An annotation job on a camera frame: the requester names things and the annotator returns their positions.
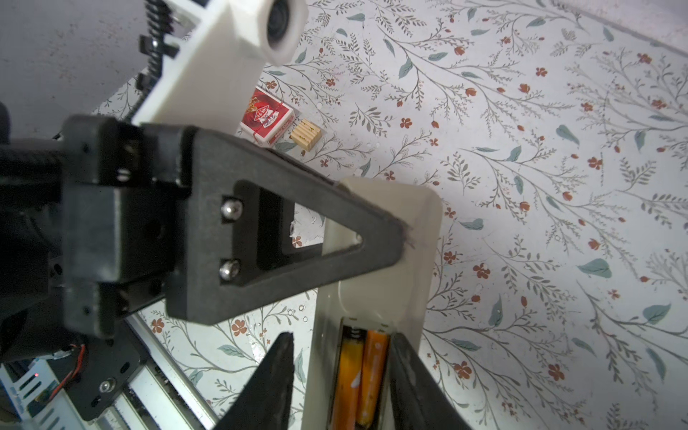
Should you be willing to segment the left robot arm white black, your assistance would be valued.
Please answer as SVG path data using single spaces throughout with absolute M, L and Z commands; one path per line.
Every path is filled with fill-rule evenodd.
M 71 116 L 14 139 L 1 114 L 1 360 L 164 299 L 212 325 L 396 264 L 407 225 L 293 159 L 191 125 Z

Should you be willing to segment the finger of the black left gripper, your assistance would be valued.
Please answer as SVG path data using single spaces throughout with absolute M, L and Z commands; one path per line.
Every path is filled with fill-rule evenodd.
M 403 254 L 403 221 L 290 157 L 200 130 L 190 194 L 177 210 L 177 268 L 166 294 L 174 318 L 213 325 L 282 299 L 375 272 Z M 302 206 L 354 234 L 339 250 L 296 247 Z

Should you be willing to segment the orange battery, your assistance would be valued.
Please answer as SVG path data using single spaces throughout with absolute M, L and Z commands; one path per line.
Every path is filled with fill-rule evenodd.
M 340 362 L 333 400 L 331 428 L 354 429 L 364 356 L 364 340 L 345 336 L 340 348 Z
M 356 425 L 362 429 L 371 428 L 376 420 L 389 341 L 390 336 L 380 331 L 368 331 L 365 338 L 356 417 Z

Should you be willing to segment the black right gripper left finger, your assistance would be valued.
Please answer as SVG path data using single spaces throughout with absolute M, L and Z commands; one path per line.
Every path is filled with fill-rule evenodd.
M 214 429 L 288 429 L 294 372 L 294 337 L 281 333 Z

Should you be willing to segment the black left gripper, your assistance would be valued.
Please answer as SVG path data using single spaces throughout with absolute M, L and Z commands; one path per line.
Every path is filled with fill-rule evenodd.
M 193 126 L 111 116 L 64 124 L 64 323 L 111 339 L 160 299 L 176 268 L 177 205 L 192 185 Z

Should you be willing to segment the beige remote control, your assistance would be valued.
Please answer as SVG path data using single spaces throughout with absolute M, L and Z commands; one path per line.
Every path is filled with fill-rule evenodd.
M 419 349 L 435 267 L 443 204 L 424 186 L 350 177 L 341 185 L 401 220 L 401 259 L 383 270 L 319 288 L 306 379 L 302 428 L 325 429 L 337 379 L 344 324 L 402 333 Z

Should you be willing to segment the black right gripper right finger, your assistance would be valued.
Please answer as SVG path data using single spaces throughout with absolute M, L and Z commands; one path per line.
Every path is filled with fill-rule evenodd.
M 470 429 L 403 333 L 392 335 L 389 370 L 395 429 Z

